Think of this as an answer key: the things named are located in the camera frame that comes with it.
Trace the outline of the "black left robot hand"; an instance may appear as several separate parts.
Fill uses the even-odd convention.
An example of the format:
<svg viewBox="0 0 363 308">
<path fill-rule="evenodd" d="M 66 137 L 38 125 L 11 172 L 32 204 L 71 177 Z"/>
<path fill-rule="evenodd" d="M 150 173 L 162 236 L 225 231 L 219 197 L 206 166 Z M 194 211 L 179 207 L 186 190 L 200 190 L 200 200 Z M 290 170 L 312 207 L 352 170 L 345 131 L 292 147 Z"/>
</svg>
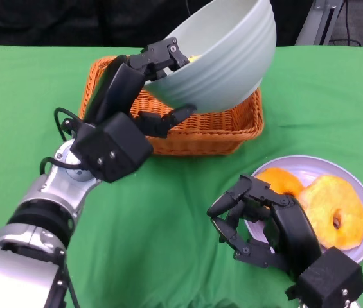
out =
<svg viewBox="0 0 363 308">
<path fill-rule="evenodd" d="M 119 112 L 130 117 L 130 109 L 146 82 L 165 78 L 166 68 L 176 71 L 189 62 L 179 51 L 175 37 L 149 44 L 137 55 L 117 56 L 101 75 L 83 121 L 97 125 Z M 196 110 L 196 106 L 185 104 L 164 116 L 140 112 L 131 120 L 144 135 L 166 138 L 171 128 L 181 124 Z"/>
</svg>

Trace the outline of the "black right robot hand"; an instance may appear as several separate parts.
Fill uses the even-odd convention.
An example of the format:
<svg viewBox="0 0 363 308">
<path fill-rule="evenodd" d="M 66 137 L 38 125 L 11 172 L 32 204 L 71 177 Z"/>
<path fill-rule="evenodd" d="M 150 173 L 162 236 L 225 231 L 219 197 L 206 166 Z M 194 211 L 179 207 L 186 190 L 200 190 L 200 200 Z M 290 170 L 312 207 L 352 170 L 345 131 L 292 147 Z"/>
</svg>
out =
<svg viewBox="0 0 363 308">
<path fill-rule="evenodd" d="M 292 281 L 321 255 L 315 232 L 298 201 L 279 194 L 270 184 L 249 175 L 221 195 L 207 215 L 219 240 L 234 251 L 234 259 L 261 268 L 284 271 Z M 237 231 L 239 221 L 264 222 L 265 242 L 243 239 Z"/>
</svg>

